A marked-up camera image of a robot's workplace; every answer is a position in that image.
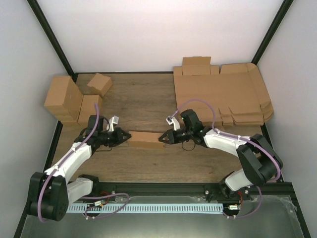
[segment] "white wall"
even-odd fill
[[[0,2],[0,32],[0,237],[13,237],[56,127],[43,107],[50,80],[65,70],[26,0]]]
[[[282,0],[39,0],[75,72],[250,62]]]
[[[294,1],[259,67],[274,106],[267,123],[283,175],[317,237],[317,1]]]

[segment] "flattened cardboard box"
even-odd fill
[[[129,146],[138,148],[163,149],[164,143],[159,142],[162,133],[130,131]]]
[[[83,94],[70,76],[54,77],[44,107],[60,121],[77,121]]]
[[[96,73],[87,84],[92,94],[99,94],[103,97],[112,86],[112,80],[108,76]]]
[[[78,117],[79,125],[88,125],[89,117],[96,114],[95,103],[98,104],[98,108],[100,110],[103,100],[99,95],[84,95],[83,103],[81,105],[80,114]]]
[[[177,107],[197,98],[207,101],[216,111],[215,125],[263,125],[273,116],[273,106],[253,63],[210,65],[211,57],[183,58],[174,67]],[[204,123],[213,120],[210,108],[192,101],[182,108],[193,109]]]

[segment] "folded cardboard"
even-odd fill
[[[103,97],[112,86],[112,80],[108,76],[96,73],[87,86],[92,94],[99,94]]]
[[[83,94],[70,76],[54,77],[44,107],[60,121],[77,121]]]
[[[163,149],[164,143],[159,142],[162,133],[130,131],[129,146],[139,148]]]
[[[95,103],[98,104],[98,108],[100,110],[102,102],[103,101],[99,95],[84,95],[78,117],[79,125],[87,126],[89,117],[96,114]]]
[[[182,67],[174,67],[177,107],[197,98],[215,109],[216,125],[263,125],[273,115],[273,106],[253,63],[210,65],[211,57],[183,58]],[[192,101],[180,112],[193,109],[204,123],[213,115],[204,103]]]

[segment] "stack of cardboard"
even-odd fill
[[[273,106],[256,65],[226,64],[219,71],[211,57],[183,58],[174,67],[177,107],[190,99],[207,101],[215,109],[216,125],[263,125],[273,116]],[[180,112],[193,109],[206,125],[213,120],[210,108],[192,101]]]
[[[95,103],[101,109],[101,97],[112,86],[112,80],[96,73],[87,86],[95,94],[83,95],[70,76],[54,77],[44,106],[63,125],[87,126],[90,115],[96,113]]]

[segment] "cardboard piece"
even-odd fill
[[[211,57],[183,58],[182,67],[174,67],[177,107],[196,98],[215,109],[215,125],[263,125],[273,116],[273,106],[261,77],[252,63],[210,65]],[[213,115],[204,103],[192,101],[180,112],[193,109],[203,124],[211,124]]]
[[[87,127],[89,117],[96,114],[95,103],[98,104],[98,108],[100,110],[103,100],[99,95],[84,95],[78,117],[79,125]]]
[[[162,133],[130,131],[129,146],[138,148],[163,149],[164,143],[159,142]]]
[[[87,84],[92,94],[99,94],[103,97],[112,86],[112,80],[108,76],[96,73],[95,76]]]
[[[60,121],[77,121],[83,94],[70,76],[54,77],[44,107]]]
[[[61,123],[64,125],[64,126],[79,126],[79,123],[78,121],[76,120],[73,120],[73,121],[61,121]]]

